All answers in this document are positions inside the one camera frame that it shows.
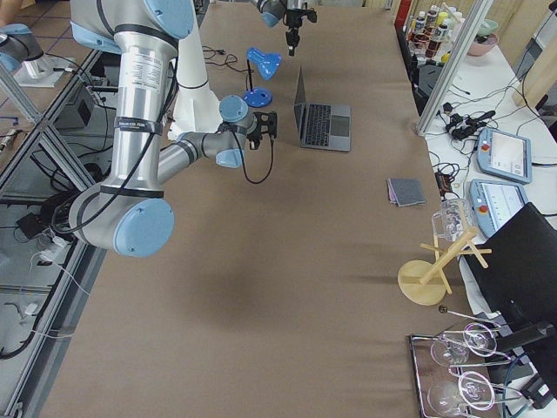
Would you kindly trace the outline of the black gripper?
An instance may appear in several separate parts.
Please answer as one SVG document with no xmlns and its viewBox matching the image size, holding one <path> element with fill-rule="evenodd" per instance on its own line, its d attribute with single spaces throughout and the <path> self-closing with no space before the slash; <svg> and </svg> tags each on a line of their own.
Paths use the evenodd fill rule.
<svg viewBox="0 0 557 418">
<path fill-rule="evenodd" d="M 275 111 L 263 112 L 255 111 L 253 113 L 254 122 L 248 128 L 246 135 L 251 150 L 257 150 L 264 135 L 267 135 L 274 144 L 278 136 L 278 114 Z"/>
<path fill-rule="evenodd" d="M 288 27 L 285 38 L 290 57 L 295 56 L 295 50 L 299 46 L 299 29 L 303 25 L 304 20 L 308 20 L 313 24 L 317 23 L 317 11 L 314 9 L 288 9 L 285 13 L 285 25 Z"/>
</svg>

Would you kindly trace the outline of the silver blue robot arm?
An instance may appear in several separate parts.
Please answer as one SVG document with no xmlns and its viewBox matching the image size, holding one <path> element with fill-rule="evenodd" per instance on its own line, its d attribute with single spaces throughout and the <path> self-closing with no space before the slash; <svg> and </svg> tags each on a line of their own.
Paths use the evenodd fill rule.
<svg viewBox="0 0 557 418">
<path fill-rule="evenodd" d="M 193 2 L 74 1 L 70 11 L 80 44 L 121 59 L 111 171 L 75 198 L 70 231 L 87 244 L 148 257 L 175 224 L 164 183 L 202 157 L 240 167 L 245 148 L 276 138 L 277 115 L 213 93 Z"/>
<path fill-rule="evenodd" d="M 299 29 L 304 20 L 313 24 L 318 20 L 317 11 L 310 8 L 307 1 L 258 0 L 252 1 L 252 4 L 268 27 L 274 27 L 279 21 L 287 27 L 285 39 L 291 57 L 299 46 Z"/>
</svg>

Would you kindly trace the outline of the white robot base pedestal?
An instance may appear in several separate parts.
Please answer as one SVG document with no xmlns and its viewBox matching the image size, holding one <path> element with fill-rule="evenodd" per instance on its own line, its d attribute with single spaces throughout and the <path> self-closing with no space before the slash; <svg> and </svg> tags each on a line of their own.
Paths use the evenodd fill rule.
<svg viewBox="0 0 557 418">
<path fill-rule="evenodd" d="M 187 132 L 215 132 L 222 122 L 220 101 L 209 84 L 196 14 L 191 33 L 179 41 L 177 81 L 168 139 L 177 140 Z"/>
</svg>

